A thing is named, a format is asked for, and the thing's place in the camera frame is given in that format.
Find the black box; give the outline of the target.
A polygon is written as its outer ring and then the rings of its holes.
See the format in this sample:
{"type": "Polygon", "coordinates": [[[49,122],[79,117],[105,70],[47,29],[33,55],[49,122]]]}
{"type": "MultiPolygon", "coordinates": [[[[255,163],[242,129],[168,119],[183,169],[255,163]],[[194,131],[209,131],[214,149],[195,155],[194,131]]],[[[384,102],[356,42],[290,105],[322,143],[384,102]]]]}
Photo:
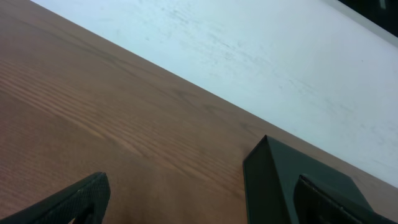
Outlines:
{"type": "Polygon", "coordinates": [[[351,177],[269,136],[245,158],[243,174],[250,224],[300,223],[294,188],[301,174],[373,211],[351,177]]]}

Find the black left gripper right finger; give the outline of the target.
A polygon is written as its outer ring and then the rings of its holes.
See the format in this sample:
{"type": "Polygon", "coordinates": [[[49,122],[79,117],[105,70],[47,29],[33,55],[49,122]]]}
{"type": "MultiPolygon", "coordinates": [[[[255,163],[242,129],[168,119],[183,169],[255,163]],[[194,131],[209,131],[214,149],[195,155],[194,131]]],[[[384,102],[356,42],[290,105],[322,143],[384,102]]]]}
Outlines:
{"type": "Polygon", "coordinates": [[[396,224],[305,174],[299,175],[295,184],[294,206],[300,223],[396,224]]]}

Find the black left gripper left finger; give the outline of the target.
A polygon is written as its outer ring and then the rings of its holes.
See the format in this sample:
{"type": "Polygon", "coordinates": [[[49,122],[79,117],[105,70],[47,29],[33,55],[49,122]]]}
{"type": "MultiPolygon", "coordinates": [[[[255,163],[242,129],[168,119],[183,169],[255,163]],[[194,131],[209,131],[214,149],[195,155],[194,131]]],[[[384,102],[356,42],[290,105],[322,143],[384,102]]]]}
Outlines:
{"type": "Polygon", "coordinates": [[[79,180],[67,188],[1,220],[2,224],[101,224],[110,198],[104,172],[79,180]]]}

